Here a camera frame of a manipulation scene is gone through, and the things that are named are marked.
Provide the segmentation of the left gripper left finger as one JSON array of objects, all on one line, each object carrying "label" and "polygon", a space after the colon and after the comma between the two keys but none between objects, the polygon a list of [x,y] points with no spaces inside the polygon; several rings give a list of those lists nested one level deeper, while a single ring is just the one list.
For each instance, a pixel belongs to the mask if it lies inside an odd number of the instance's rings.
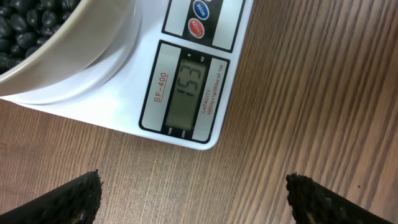
[{"label": "left gripper left finger", "polygon": [[1,215],[1,223],[93,223],[101,205],[102,182],[97,170]]}]

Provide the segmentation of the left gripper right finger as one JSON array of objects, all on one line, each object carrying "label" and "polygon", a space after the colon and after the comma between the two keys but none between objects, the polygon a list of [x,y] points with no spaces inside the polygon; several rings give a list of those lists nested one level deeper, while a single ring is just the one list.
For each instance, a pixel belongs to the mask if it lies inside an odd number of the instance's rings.
[{"label": "left gripper right finger", "polygon": [[305,175],[288,174],[286,181],[287,201],[297,224],[392,224]]}]

